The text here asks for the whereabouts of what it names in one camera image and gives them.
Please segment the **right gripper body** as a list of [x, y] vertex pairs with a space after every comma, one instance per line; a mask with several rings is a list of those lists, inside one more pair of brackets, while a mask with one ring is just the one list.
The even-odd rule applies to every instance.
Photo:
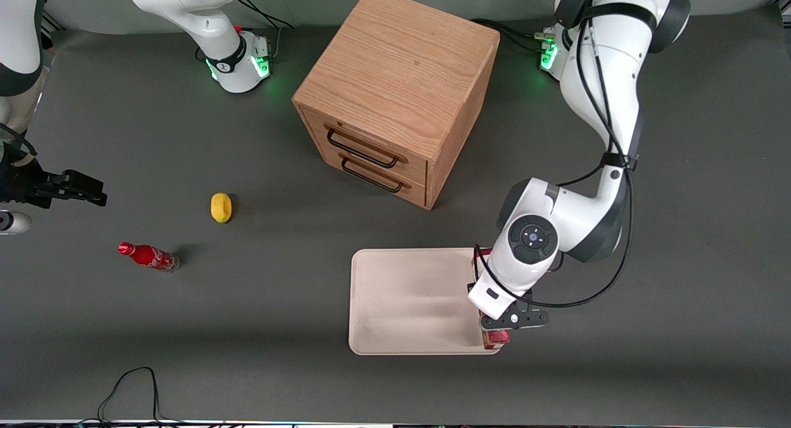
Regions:
[[3, 203], [30, 204], [37, 208], [50, 208], [52, 200], [59, 194], [63, 174], [43, 170], [39, 161], [31, 159], [27, 164], [15, 166], [9, 159], [1, 165], [1, 201]]

